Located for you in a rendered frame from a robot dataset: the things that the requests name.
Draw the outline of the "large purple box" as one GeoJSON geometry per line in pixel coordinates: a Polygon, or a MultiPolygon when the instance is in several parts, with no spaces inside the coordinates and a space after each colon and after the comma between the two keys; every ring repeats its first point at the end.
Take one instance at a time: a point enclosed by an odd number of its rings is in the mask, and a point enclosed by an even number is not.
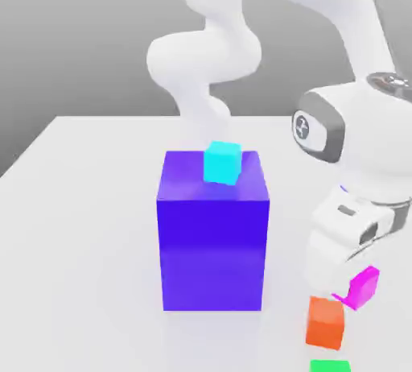
{"type": "Polygon", "coordinates": [[[203,179],[200,151],[167,151],[156,199],[163,308],[259,311],[270,197],[260,158],[233,186],[203,179]]]}

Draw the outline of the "small orange cube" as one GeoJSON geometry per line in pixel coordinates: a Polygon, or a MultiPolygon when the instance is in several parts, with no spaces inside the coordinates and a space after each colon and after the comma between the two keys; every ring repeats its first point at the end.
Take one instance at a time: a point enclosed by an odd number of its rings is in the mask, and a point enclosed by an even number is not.
{"type": "Polygon", "coordinates": [[[344,307],[341,302],[310,297],[305,338],[308,345],[340,350],[344,328],[344,307]]]}

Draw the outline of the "small green cube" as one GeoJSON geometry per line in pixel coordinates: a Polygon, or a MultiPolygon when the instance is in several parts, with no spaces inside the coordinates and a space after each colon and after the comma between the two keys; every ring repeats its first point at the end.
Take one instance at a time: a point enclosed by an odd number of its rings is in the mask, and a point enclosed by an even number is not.
{"type": "Polygon", "coordinates": [[[309,372],[352,372],[345,360],[314,359],[310,361],[309,372]]]}

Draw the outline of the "small cyan cube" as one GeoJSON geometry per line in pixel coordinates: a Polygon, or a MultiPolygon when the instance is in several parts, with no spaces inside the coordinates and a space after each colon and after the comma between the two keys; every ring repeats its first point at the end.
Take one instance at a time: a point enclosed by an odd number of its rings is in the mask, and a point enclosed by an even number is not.
{"type": "Polygon", "coordinates": [[[235,185],[241,174],[241,145],[212,141],[204,151],[204,181],[235,185]]]}

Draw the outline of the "small magenta cube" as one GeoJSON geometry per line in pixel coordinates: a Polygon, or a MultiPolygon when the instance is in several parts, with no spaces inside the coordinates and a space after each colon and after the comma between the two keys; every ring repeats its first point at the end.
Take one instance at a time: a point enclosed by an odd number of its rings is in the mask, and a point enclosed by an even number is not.
{"type": "Polygon", "coordinates": [[[332,297],[357,311],[374,296],[379,276],[380,270],[374,266],[369,266],[350,280],[348,293],[345,297],[335,293],[332,293],[332,297]]]}

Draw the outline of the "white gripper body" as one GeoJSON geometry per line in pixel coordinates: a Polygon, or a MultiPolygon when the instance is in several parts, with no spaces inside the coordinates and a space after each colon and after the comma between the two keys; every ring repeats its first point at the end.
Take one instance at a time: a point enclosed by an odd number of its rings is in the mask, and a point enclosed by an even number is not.
{"type": "Polygon", "coordinates": [[[350,280],[371,265],[373,247],[377,241],[366,242],[353,249],[312,229],[305,253],[303,276],[314,296],[346,295],[350,280]]]}

